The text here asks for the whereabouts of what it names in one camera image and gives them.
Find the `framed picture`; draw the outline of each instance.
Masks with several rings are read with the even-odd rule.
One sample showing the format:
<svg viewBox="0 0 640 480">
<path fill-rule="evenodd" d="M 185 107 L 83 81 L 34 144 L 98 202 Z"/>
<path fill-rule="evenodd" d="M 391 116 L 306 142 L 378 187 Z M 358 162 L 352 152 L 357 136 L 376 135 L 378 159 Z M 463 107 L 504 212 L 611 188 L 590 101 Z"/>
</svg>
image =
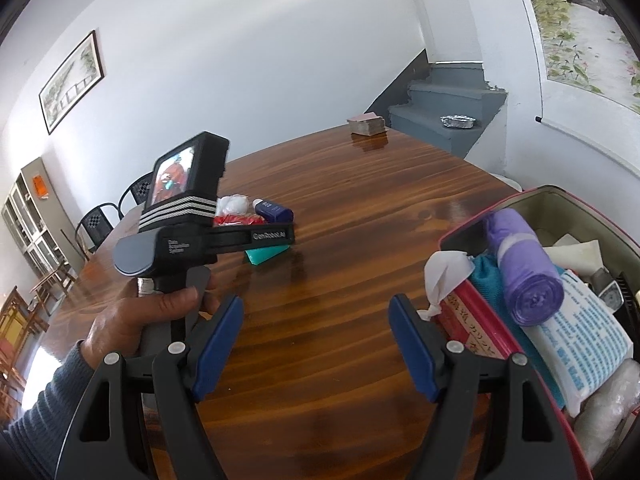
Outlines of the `framed picture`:
<svg viewBox="0 0 640 480">
<path fill-rule="evenodd" d="M 95 30 L 76 46 L 40 91 L 40 107 L 49 135 L 76 103 L 104 77 Z"/>
</svg>

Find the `display screen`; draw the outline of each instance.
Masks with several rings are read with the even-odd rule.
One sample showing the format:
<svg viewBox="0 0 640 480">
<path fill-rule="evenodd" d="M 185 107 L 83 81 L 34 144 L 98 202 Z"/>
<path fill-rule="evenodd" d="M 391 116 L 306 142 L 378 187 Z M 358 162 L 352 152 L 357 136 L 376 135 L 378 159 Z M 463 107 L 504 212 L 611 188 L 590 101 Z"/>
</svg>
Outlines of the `display screen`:
<svg viewBox="0 0 640 480">
<path fill-rule="evenodd" d="M 193 153 L 194 147 L 191 146 L 180 153 L 169 156 L 160 163 L 154 181 L 152 205 L 186 190 L 189 172 L 193 164 Z"/>
</svg>

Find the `staircase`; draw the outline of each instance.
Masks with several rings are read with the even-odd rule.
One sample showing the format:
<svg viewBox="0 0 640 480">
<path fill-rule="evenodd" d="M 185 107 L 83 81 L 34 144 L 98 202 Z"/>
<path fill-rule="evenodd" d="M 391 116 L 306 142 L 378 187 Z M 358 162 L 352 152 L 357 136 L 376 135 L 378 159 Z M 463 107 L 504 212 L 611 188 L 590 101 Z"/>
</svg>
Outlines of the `staircase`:
<svg viewBox="0 0 640 480">
<path fill-rule="evenodd" d="M 491 90 L 481 63 L 434 64 L 430 76 L 409 85 L 410 102 L 389 107 L 395 130 L 464 158 L 504 104 L 507 93 Z M 446 128 L 443 115 L 476 118 L 473 128 Z"/>
</svg>

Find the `wood grain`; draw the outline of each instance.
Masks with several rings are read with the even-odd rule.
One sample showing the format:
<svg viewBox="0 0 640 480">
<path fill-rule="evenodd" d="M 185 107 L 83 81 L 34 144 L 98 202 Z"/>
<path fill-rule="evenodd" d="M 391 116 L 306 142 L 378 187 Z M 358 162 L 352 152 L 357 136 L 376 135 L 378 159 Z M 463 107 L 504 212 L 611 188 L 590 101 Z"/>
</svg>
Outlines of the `wood grain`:
<svg viewBox="0 0 640 480">
<path fill-rule="evenodd" d="M 260 266 L 225 254 L 222 294 L 245 304 L 242 331 L 215 393 L 198 406 L 230 480 L 404 479 L 433 406 L 411 382 L 386 320 L 404 292 L 425 308 L 422 268 L 439 238 L 511 194 L 461 159 L 395 131 L 370 139 L 346 126 L 228 163 L 220 195 L 293 209 L 297 243 Z M 111 250 L 125 219 L 83 269 L 43 346 L 63 358 L 124 289 Z M 486 400 L 479 399 L 461 478 L 472 478 Z M 158 422 L 150 439 L 173 477 Z"/>
</svg>

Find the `stack of paper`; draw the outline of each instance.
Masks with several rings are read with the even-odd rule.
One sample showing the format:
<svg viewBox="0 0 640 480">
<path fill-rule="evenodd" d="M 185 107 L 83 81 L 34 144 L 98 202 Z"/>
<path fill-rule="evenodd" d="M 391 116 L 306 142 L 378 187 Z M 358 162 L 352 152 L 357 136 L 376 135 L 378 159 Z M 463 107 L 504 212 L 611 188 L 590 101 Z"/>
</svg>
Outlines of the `stack of paper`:
<svg viewBox="0 0 640 480">
<path fill-rule="evenodd" d="M 385 120 L 374 112 L 347 119 L 352 134 L 373 136 L 386 132 Z"/>
</svg>

